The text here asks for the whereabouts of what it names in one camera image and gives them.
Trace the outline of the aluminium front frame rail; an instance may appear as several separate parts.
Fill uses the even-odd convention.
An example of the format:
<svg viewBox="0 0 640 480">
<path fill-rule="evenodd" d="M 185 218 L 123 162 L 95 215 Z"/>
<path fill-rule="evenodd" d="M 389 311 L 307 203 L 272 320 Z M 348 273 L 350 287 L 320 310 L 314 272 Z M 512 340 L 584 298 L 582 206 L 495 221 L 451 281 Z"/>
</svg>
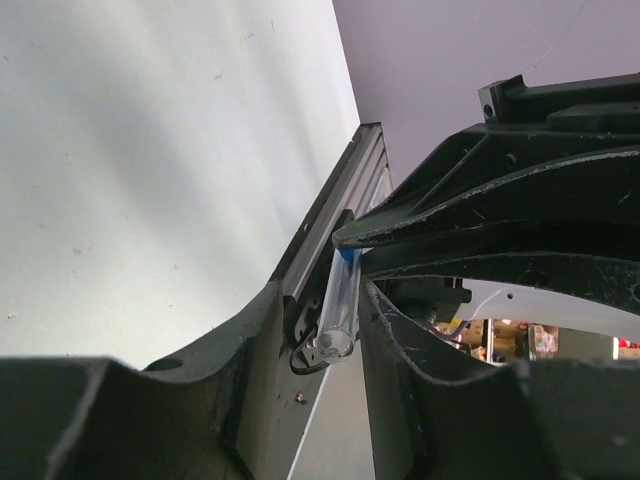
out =
<svg viewBox="0 0 640 480">
<path fill-rule="evenodd" d="M 270 277 L 283 290 L 283 351 L 291 350 L 297 340 L 291 304 L 301 302 L 321 259 L 333 256 L 332 235 L 347 222 L 347 214 L 358 218 L 369 209 L 387 167 L 382 126 L 359 126 Z"/>
</svg>

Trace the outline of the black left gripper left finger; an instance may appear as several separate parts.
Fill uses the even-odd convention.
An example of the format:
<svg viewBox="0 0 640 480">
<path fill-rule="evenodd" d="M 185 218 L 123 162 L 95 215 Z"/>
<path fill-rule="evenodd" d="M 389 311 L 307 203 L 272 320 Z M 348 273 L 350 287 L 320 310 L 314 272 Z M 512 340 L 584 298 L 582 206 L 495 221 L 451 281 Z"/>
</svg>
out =
<svg viewBox="0 0 640 480">
<path fill-rule="evenodd" d="M 284 479 L 305 410 L 268 283 L 238 314 L 137 370 L 107 357 L 1 363 L 5 479 Z"/>
</svg>

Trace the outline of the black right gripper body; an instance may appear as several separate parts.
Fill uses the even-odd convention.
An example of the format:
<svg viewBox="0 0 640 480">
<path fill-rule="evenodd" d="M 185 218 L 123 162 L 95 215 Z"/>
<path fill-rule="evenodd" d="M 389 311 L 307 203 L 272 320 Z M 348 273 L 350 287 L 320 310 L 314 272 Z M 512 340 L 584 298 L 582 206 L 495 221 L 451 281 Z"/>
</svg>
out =
<svg viewBox="0 0 640 480">
<path fill-rule="evenodd" d="M 530 87 L 522 76 L 480 90 L 485 120 L 441 143 L 380 206 L 414 212 L 549 161 L 639 151 L 639 76 Z"/>
</svg>

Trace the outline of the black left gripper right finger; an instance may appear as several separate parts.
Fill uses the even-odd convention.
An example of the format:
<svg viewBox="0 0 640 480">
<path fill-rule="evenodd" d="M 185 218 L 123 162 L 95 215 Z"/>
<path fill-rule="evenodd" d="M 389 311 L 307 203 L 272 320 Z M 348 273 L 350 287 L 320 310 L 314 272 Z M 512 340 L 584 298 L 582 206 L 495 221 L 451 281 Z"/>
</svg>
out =
<svg viewBox="0 0 640 480">
<path fill-rule="evenodd" d="M 374 284 L 360 331 L 379 479 L 635 479 L 635 361 L 477 360 Z"/>
</svg>

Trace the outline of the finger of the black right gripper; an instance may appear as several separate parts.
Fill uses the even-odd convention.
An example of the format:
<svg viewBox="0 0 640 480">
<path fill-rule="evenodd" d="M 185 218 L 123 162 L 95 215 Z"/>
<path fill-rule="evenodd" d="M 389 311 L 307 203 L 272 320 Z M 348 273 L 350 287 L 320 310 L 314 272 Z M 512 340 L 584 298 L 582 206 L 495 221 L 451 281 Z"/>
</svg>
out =
<svg viewBox="0 0 640 480">
<path fill-rule="evenodd" d="M 490 180 L 423 211 L 382 205 L 333 236 L 339 249 L 520 222 L 639 223 L 639 151 L 612 149 L 549 161 Z"/>
<path fill-rule="evenodd" d="M 552 252 L 458 258 L 398 258 L 370 252 L 363 260 L 363 273 L 376 280 L 439 276 L 513 284 L 639 311 L 639 263 L 634 260 Z"/>
</svg>

